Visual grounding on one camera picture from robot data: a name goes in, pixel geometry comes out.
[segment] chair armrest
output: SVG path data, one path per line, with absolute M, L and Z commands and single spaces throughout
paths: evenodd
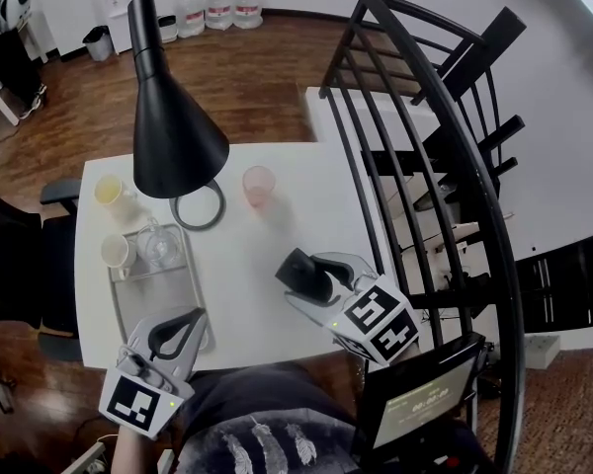
M 40 203 L 42 205 L 61 203 L 70 214 L 76 214 L 77 206 L 73 201 L 79 198 L 80 190 L 80 179 L 58 179 L 43 187 Z

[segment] pink plastic cup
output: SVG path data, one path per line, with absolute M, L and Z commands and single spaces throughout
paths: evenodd
M 248 203 L 259 208 L 270 198 L 277 179 L 269 169 L 256 165 L 244 172 L 242 183 Z

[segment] glass cup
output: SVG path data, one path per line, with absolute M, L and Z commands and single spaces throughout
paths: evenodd
M 166 267 L 175 262 L 180 253 L 176 236 L 150 217 L 148 225 L 136 235 L 140 257 L 156 267 Z
M 277 179 L 272 171 L 261 165 L 256 165 L 244 172 L 242 183 L 248 203 L 259 208 L 270 198 Z

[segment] white box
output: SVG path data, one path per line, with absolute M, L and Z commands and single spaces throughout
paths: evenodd
M 410 302 L 386 276 L 348 300 L 325 327 L 347 351 L 382 366 L 416 341 L 420 331 Z
M 560 351 L 559 336 L 531 336 L 525 338 L 525 366 L 545 369 Z

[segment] person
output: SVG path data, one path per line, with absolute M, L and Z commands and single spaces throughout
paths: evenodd
M 296 363 L 198 373 L 191 383 L 176 473 L 362 472 L 351 456 L 354 419 Z M 477 472 L 495 472 L 473 433 L 452 423 L 449 436 L 466 445 L 483 467 Z M 154 465 L 149 439 L 121 427 L 112 473 L 155 472 Z M 378 472 L 400 466 L 385 463 Z

